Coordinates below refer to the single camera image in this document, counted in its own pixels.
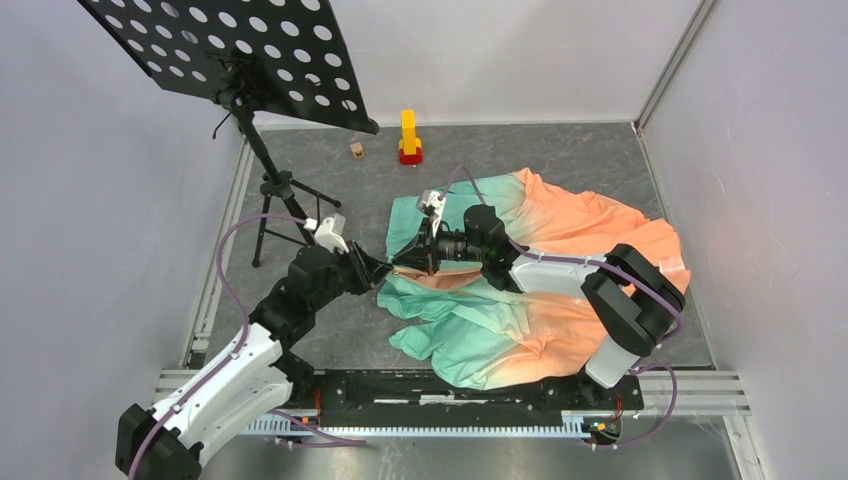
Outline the green and orange jacket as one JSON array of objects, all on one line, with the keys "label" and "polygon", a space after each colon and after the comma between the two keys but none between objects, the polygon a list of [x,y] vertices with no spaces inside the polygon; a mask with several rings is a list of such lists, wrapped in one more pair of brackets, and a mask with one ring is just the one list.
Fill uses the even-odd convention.
[{"label": "green and orange jacket", "polygon": [[[454,183],[445,221],[460,228],[465,210],[479,203],[493,206],[520,244],[567,256],[604,254],[628,244],[676,288],[686,290],[690,283],[673,227],[601,194],[572,193],[522,169]],[[445,262],[433,275],[400,267],[386,279],[377,303],[405,321],[390,344],[460,388],[491,390],[573,375],[606,335],[586,301],[498,291],[476,262]]]}]

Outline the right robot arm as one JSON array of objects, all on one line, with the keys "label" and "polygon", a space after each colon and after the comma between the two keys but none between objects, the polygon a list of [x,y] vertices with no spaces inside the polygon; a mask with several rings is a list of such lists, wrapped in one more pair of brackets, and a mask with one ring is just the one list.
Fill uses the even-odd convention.
[{"label": "right robot arm", "polygon": [[587,301],[606,331],[577,382],[580,400],[591,408],[617,396],[619,382],[662,343],[685,305],[681,291],[631,245],[590,256],[542,252],[516,243],[494,207],[482,204],[466,209],[460,230],[430,215],[391,260],[428,274],[444,261],[478,263],[483,278],[500,291]]}]

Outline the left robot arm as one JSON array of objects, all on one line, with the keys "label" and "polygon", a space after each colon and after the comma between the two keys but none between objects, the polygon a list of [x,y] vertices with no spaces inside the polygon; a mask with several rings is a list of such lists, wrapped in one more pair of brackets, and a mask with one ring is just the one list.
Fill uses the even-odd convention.
[{"label": "left robot arm", "polygon": [[197,479],[231,439],[285,403],[306,405],[314,370],[291,351],[316,314],[344,295],[375,289],[393,270],[355,243],[302,247],[228,349],[153,406],[118,421],[115,465],[130,479]]}]

